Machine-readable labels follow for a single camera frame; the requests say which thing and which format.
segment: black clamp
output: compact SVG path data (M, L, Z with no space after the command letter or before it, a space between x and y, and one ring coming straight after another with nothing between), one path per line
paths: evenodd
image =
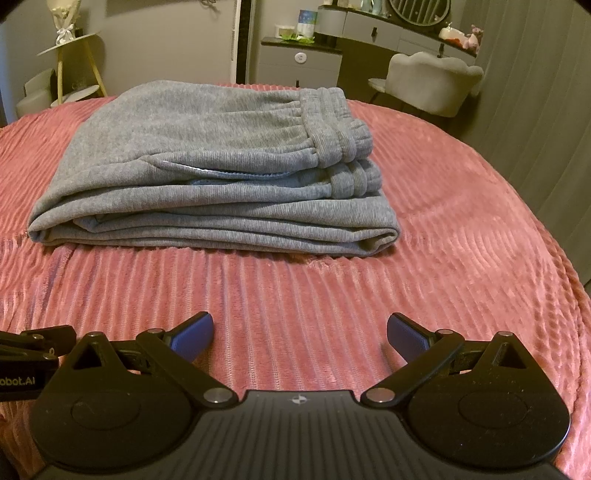
M569 432L568 409L512 332L466 341L395 313L388 341L408 363L361 400L403 409L433 452L479 469L526 468L556 457Z
M272 479L287 463L323 480L566 478L551 462L569 412L513 333L466 341L399 313L387 333L408 364L357 402L350 391L239 401L191 364L213 338L206 312L133 341L90 332L31 413L49 464L36 478Z
M75 344L69 325L0 332L0 401L37 398Z

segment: pink blanket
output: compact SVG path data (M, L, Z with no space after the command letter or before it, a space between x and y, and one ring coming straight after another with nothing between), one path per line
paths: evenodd
M215 341L199 366L240 393L360 393L403 365L386 340L393 311L474 340L511 330L572 412L558 466L590 478L589 297L556 241L474 150L412 116L350 103L373 132L372 159L403 231L372 258L32 243L34 201L76 128L107 101L71 103L0 131L0 329L68 323L79 334L132 339L208 310ZM23 478L43 466L30 406L0 407L1 446Z

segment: folded gray sweatpants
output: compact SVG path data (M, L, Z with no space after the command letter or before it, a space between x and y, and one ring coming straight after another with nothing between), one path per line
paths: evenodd
M400 234L340 89L152 82L75 133L29 233L46 245L371 255Z

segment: white upholstered chair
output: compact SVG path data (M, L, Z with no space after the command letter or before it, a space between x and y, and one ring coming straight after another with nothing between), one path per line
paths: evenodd
M437 58L420 51L412 56L397 53L385 79L369 79L376 94L387 93L432 115L454 117L470 90L482 79L478 66L460 59Z
M56 87L56 73L48 69L35 75L25 84L25 98L17 103L17 117L37 113L51 106Z

